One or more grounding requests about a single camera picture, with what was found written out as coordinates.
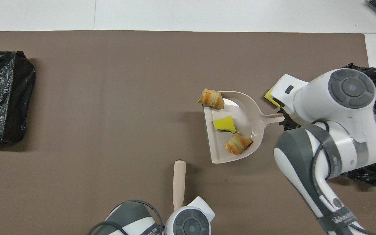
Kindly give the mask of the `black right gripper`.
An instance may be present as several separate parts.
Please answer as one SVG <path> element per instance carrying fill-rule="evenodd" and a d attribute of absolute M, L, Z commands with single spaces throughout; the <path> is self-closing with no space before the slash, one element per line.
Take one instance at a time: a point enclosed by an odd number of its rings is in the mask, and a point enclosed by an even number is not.
<path fill-rule="evenodd" d="M 283 109 L 279 108 L 279 114 L 283 114 L 283 121 L 279 122 L 279 125 L 284 126 L 284 131 L 300 128 L 301 125 L 294 122 L 290 115 Z"/>

